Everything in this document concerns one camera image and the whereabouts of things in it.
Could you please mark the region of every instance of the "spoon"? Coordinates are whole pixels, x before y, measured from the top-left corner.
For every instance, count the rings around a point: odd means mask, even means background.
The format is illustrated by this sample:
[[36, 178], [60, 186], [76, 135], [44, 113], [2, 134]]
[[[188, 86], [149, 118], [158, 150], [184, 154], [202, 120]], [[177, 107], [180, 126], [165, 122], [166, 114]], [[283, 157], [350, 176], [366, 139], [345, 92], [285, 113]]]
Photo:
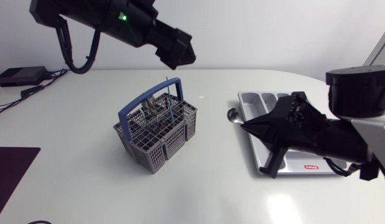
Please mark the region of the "spoon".
[[241, 124], [243, 124], [243, 121], [239, 117], [239, 112], [238, 112], [238, 110], [236, 108], [231, 108], [230, 110], [228, 110], [227, 118], [232, 123], [241, 123]]

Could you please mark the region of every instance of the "blue basket handle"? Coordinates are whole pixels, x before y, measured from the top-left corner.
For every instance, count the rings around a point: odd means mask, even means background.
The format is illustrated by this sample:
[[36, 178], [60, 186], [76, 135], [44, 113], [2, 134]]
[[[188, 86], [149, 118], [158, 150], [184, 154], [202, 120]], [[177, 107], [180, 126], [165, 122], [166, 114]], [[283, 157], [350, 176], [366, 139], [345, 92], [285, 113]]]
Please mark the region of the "blue basket handle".
[[134, 109], [136, 108], [140, 103], [142, 103], [145, 99], [151, 97], [154, 93], [157, 93], [158, 91], [171, 86], [175, 84], [175, 88], [177, 90], [177, 98], [179, 101], [183, 101], [184, 97], [182, 94], [182, 86], [181, 86], [181, 79], [180, 78], [172, 78], [167, 81], [164, 81], [155, 87], [152, 87], [150, 90], [146, 91], [145, 93], [141, 94], [138, 96], [136, 99], [131, 101], [127, 106], [125, 106], [121, 111], [119, 111], [119, 120], [120, 120], [120, 125], [122, 126], [123, 130], [123, 137], [126, 141], [131, 141], [131, 135], [129, 131], [129, 123], [128, 123], [128, 118], [127, 115]]

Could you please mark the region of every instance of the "tabletop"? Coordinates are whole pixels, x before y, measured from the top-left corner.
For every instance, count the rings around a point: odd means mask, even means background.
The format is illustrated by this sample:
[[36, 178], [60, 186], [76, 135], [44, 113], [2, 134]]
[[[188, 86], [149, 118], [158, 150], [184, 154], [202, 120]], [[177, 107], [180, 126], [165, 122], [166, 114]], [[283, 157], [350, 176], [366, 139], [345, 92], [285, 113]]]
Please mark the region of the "tabletop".
[[[181, 78], [198, 108], [196, 134], [156, 173], [128, 155], [113, 129], [142, 92]], [[1, 88], [0, 103], [27, 87]], [[0, 146], [40, 147], [0, 223], [385, 223], [385, 180], [358, 174], [257, 173], [248, 134], [226, 118], [239, 91], [305, 91], [328, 109], [328, 87], [270, 70], [69, 73], [0, 114]]]

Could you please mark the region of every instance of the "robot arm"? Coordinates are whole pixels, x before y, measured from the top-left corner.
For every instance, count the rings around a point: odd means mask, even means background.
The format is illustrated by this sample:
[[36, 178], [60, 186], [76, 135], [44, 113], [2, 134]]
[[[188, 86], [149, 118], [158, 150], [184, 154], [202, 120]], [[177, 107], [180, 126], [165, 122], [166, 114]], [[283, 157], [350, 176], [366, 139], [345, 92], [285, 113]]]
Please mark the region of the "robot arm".
[[[268, 114], [241, 127], [271, 151], [260, 171], [275, 178], [288, 148], [323, 156], [337, 174], [360, 169], [371, 180], [385, 176], [385, 66], [372, 65], [327, 73], [329, 107], [340, 119], [327, 119], [306, 101], [304, 92], [279, 98]], [[330, 158], [352, 162], [342, 170]]]
[[[30, 13], [39, 24], [56, 28], [65, 63], [75, 73], [86, 73], [91, 68], [101, 32], [134, 47], [154, 45], [156, 55], [173, 70], [193, 63], [192, 36], [157, 20], [153, 3], [154, 0], [32, 0]], [[96, 30], [88, 61], [81, 68], [73, 65], [67, 22], [60, 15]]]

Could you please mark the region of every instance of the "dishwasher cutlery basket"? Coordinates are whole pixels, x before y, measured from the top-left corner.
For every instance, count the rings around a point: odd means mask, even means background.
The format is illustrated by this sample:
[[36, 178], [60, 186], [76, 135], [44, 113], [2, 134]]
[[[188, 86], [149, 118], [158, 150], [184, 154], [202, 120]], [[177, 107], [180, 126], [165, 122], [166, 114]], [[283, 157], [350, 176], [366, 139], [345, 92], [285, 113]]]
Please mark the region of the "dishwasher cutlery basket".
[[[175, 84], [177, 96], [163, 93], [155, 99], [158, 117], [144, 107], [132, 112], [154, 93]], [[169, 110], [169, 98], [172, 115]], [[197, 109], [183, 100], [181, 80], [172, 78], [146, 91], [119, 113], [114, 129], [126, 151], [138, 164], [156, 173], [195, 134]]]

